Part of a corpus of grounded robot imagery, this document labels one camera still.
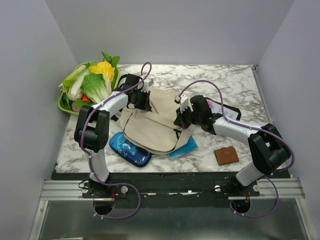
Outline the beige canvas student bag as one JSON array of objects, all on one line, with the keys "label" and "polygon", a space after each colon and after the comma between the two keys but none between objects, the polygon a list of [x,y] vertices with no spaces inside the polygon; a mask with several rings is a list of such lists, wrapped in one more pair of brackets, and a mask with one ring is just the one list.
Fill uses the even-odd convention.
[{"label": "beige canvas student bag", "polygon": [[153,155],[167,155],[185,146],[193,134],[194,126],[184,129],[174,124],[178,104],[175,93],[151,88],[150,111],[138,108],[122,109],[115,124],[126,140]]}]

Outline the white flower cover book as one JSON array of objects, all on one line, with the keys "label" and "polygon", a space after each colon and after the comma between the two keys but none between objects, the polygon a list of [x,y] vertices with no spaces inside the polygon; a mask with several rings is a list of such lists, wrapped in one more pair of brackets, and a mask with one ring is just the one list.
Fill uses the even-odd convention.
[{"label": "white flower cover book", "polygon": [[[208,106],[213,114],[222,114],[222,105],[220,102],[212,100],[211,98],[205,98]],[[239,108],[232,107],[229,105],[223,105],[224,115],[231,120],[239,121],[241,119],[242,113]]]}]

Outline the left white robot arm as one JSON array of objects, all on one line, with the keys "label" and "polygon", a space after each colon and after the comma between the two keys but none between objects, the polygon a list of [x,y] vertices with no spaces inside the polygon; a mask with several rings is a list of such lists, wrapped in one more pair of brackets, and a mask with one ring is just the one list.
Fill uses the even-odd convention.
[{"label": "left white robot arm", "polygon": [[107,182],[110,172],[105,158],[111,117],[128,105],[138,110],[152,110],[151,92],[144,78],[128,73],[120,79],[124,83],[115,88],[109,97],[91,107],[83,106],[80,109],[74,132],[74,140],[87,156],[89,178],[96,182],[93,191],[101,198],[107,197],[111,191],[111,185]]}]

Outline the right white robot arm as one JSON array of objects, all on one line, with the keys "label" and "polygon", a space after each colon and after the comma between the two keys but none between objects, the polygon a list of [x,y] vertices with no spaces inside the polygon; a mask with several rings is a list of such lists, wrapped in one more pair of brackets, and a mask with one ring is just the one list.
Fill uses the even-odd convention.
[{"label": "right white robot arm", "polygon": [[243,195],[251,183],[273,174],[293,157],[278,129],[272,124],[256,127],[226,119],[221,113],[213,113],[202,95],[189,99],[186,95],[179,94],[174,101],[179,104],[175,125],[183,129],[196,125],[210,134],[228,137],[249,146],[252,162],[230,181],[230,191],[236,196]]}]

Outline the blue notebook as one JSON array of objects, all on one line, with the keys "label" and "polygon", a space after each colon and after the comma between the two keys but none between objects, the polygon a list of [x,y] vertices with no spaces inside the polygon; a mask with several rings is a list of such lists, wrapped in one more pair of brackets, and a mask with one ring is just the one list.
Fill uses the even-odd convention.
[{"label": "blue notebook", "polygon": [[194,140],[194,138],[191,136],[187,142],[187,144],[185,144],[184,146],[182,146],[181,148],[171,152],[169,154],[169,157],[171,160],[188,155],[194,151],[196,151],[198,149],[198,145],[196,143],[196,141]]}]

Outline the blue pencil case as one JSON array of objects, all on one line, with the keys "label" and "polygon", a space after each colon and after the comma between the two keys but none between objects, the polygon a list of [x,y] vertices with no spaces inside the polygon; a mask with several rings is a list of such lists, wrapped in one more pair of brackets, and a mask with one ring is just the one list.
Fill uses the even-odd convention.
[{"label": "blue pencil case", "polygon": [[138,147],[125,138],[123,132],[117,132],[109,140],[110,148],[130,164],[143,168],[152,158],[152,154]]}]

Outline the brown leather wallet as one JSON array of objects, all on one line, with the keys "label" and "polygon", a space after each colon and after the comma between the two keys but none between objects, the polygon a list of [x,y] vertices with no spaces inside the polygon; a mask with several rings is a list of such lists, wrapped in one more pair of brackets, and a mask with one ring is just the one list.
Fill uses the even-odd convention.
[{"label": "brown leather wallet", "polygon": [[214,151],[219,166],[233,164],[239,162],[236,149],[233,146],[223,147]]}]

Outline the yellow toy cabbage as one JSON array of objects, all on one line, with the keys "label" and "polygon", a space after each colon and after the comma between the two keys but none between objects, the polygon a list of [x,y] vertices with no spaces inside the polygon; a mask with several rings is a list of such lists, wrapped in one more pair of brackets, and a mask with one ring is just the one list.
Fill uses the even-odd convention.
[{"label": "yellow toy cabbage", "polygon": [[109,62],[102,61],[102,62],[99,62],[97,65],[91,66],[90,71],[93,74],[102,75],[105,81],[106,89],[110,94],[112,92],[112,82],[115,76],[115,68],[112,67],[112,65]]}]

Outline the green toy lettuce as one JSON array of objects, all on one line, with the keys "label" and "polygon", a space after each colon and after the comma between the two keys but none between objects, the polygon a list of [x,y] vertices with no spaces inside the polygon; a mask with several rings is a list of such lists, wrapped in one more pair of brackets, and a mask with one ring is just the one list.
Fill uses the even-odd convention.
[{"label": "green toy lettuce", "polygon": [[89,73],[85,75],[80,89],[84,95],[96,104],[110,95],[102,74]]}]

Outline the orange toy carrot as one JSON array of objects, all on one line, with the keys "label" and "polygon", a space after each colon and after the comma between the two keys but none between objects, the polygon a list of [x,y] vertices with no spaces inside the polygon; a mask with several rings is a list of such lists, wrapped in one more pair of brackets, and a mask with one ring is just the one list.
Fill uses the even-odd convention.
[{"label": "orange toy carrot", "polygon": [[85,94],[82,95],[81,99],[84,102],[89,103],[89,104],[92,102],[92,100],[89,97],[87,97]]}]

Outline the white toy bok choy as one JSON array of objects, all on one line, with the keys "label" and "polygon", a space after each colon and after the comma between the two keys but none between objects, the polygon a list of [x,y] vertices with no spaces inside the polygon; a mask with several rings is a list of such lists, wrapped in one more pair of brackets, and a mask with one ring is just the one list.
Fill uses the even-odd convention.
[{"label": "white toy bok choy", "polygon": [[75,101],[76,99],[81,98],[81,76],[84,76],[83,73],[86,71],[88,66],[88,62],[79,64],[74,71],[59,85],[61,91],[66,94],[69,100]]}]

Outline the green vegetable basket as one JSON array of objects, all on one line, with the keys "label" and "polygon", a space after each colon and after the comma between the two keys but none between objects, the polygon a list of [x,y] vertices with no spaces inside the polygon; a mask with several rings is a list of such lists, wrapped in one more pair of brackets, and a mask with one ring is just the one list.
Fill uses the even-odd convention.
[{"label": "green vegetable basket", "polygon": [[[114,77],[113,77],[113,80],[111,82],[111,89],[112,90],[118,86],[119,79],[120,79],[120,72],[119,72],[119,69],[117,67],[115,67]],[[74,102],[73,100],[70,100],[67,97],[67,93],[64,90],[62,90],[62,92],[61,92],[61,94],[59,96],[58,102],[57,102],[57,105],[58,105],[59,109],[64,111],[64,112],[67,112],[69,114],[73,114],[73,115],[78,116],[79,113],[72,109],[72,103],[73,102]]]}]

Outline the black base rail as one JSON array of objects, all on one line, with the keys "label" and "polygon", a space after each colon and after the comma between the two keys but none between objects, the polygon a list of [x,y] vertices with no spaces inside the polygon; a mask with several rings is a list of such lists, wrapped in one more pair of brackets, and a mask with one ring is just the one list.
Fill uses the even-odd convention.
[{"label": "black base rail", "polygon": [[226,208],[229,199],[249,201],[260,195],[257,182],[232,183],[234,172],[112,173],[109,186],[86,173],[54,173],[54,190],[65,200],[90,201],[100,211],[112,208]]}]

